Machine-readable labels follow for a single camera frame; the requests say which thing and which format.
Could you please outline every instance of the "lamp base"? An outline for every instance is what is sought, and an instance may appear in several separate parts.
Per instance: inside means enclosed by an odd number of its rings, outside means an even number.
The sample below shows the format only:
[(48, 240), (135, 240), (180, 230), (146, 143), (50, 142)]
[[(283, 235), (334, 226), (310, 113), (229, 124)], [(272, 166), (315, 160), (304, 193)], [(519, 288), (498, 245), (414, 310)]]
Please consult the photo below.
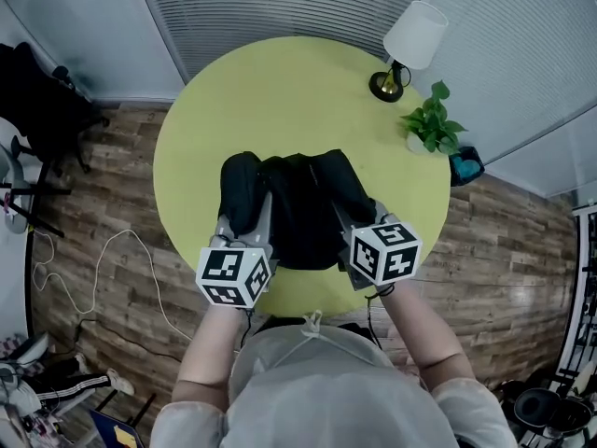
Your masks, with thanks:
[(387, 73), (377, 72), (369, 79), (369, 89), (380, 100), (386, 103), (394, 103), (404, 93), (404, 87), (400, 78), (400, 70), (404, 68), (399, 62), (392, 62), (392, 67)]

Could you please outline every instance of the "white cable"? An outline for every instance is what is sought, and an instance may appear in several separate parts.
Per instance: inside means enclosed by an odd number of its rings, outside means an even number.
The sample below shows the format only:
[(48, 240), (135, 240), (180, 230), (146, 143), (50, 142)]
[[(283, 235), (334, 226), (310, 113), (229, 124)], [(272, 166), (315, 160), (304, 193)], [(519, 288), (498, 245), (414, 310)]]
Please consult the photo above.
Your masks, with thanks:
[(104, 245), (104, 248), (102, 249), (102, 254), (100, 254), (100, 258), (97, 259), (97, 264), (95, 264), (95, 282), (93, 283), (93, 292), (92, 292), (92, 304), (91, 304), (91, 308), (87, 311), (82, 311), (80, 310), (77, 306), (75, 301), (73, 300), (73, 298), (71, 297), (71, 293), (68, 291), (68, 288), (66, 287), (66, 284), (64, 283), (62, 277), (60, 276), (59, 273), (49, 273), (48, 275), (46, 275), (46, 280), (44, 280), (44, 284), (42, 285), (42, 287), (39, 287), (37, 285), (37, 282), (35, 281), (35, 271), (37, 271), (37, 268), (40, 265), (47, 265), (50, 264), (53, 260), (54, 260), (54, 242), (52, 241), (52, 238), (48, 235), (45, 234), (44, 232), (38, 231), (37, 229), (35, 229), (35, 232), (37, 232), (38, 234), (41, 234), (45, 237), (48, 237), (49, 239), (49, 244), (52, 248), (52, 256), (46, 260), (45, 262), (37, 262), (34, 266), (34, 271), (31, 275), (31, 279), (34, 282), (34, 286), (37, 290), (39, 290), (40, 292), (42, 290), (44, 290), (44, 288), (46, 288), (46, 284), (48, 283), (48, 280), (50, 279), (51, 276), (57, 277), (58, 280), (61, 281), (62, 283), (62, 287), (64, 287), (64, 290), (66, 291), (66, 295), (68, 296), (68, 298), (70, 299), (71, 303), (73, 304), (73, 307), (75, 307), (75, 310), (77, 312), (79, 312), (82, 315), (86, 315), (89, 314), (91, 312), (93, 312), (95, 310), (95, 292), (97, 291), (97, 279), (98, 279), (98, 275), (99, 275), (99, 271), (100, 271), (100, 262), (102, 261), (102, 257), (104, 256), (104, 252), (106, 250), (106, 248), (108, 247), (108, 244), (110, 244), (110, 242), (113, 239), (116, 239), (117, 237), (119, 237), (121, 234), (124, 234), (125, 232), (130, 232), (133, 236), (135, 236), (137, 238), (137, 241), (139, 241), (139, 244), (143, 246), (143, 249), (146, 250), (147, 253), (147, 257), (149, 258), (149, 267), (151, 267), (151, 274), (153, 275), (153, 280), (156, 283), (156, 289), (158, 290), (158, 302), (160, 303), (160, 309), (161, 309), (161, 313), (164, 316), (164, 319), (166, 319), (166, 323), (175, 331), (177, 331), (180, 335), (182, 335), (183, 337), (185, 337), (186, 339), (191, 340), (191, 338), (186, 335), (186, 333), (180, 331), (179, 329), (177, 329), (173, 324), (170, 323), (170, 320), (168, 320), (168, 316), (166, 315), (166, 312), (164, 311), (164, 307), (161, 304), (161, 294), (160, 294), (160, 284), (158, 283), (158, 277), (156, 277), (156, 272), (154, 271), (153, 268), (153, 259), (151, 258), (151, 254), (149, 253), (149, 249), (147, 249), (147, 246), (145, 244), (143, 244), (143, 241), (139, 238), (139, 236), (137, 235), (137, 233), (131, 229), (125, 229), (124, 231), (120, 231), (118, 234), (113, 235), (112, 237), (110, 237), (107, 242)]

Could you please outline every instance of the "table lamp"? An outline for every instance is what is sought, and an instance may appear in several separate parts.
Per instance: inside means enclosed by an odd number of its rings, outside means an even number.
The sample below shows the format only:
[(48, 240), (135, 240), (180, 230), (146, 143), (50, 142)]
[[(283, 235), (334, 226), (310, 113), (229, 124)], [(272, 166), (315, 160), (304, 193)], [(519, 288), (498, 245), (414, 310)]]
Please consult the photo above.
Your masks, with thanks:
[(447, 27), (448, 19), (437, 8), (419, 0), (411, 2), (383, 38), (383, 47), (394, 61), (387, 73), (371, 76), (371, 92), (382, 101), (398, 101), (404, 92), (402, 68), (410, 75), (409, 68), (424, 70), (429, 66)]

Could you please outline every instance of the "white lampshade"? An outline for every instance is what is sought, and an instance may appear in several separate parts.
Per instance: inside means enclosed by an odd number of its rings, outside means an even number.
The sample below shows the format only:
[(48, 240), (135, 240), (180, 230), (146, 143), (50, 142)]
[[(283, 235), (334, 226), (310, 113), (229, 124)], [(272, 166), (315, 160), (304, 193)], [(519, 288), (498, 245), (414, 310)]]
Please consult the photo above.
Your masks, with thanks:
[(397, 62), (423, 70), (431, 63), (447, 27), (443, 13), (417, 0), (410, 3), (383, 38), (383, 47)]

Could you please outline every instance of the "white cube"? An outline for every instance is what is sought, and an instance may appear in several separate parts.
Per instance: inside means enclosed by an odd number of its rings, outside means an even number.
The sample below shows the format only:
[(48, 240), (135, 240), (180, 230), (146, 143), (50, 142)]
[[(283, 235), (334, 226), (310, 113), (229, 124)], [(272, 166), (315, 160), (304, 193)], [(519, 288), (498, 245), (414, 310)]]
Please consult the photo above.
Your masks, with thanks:
[(423, 241), (405, 222), (354, 229), (351, 266), (375, 286), (415, 275)]
[(263, 249), (204, 247), (195, 282), (213, 305), (250, 309), (270, 279)]

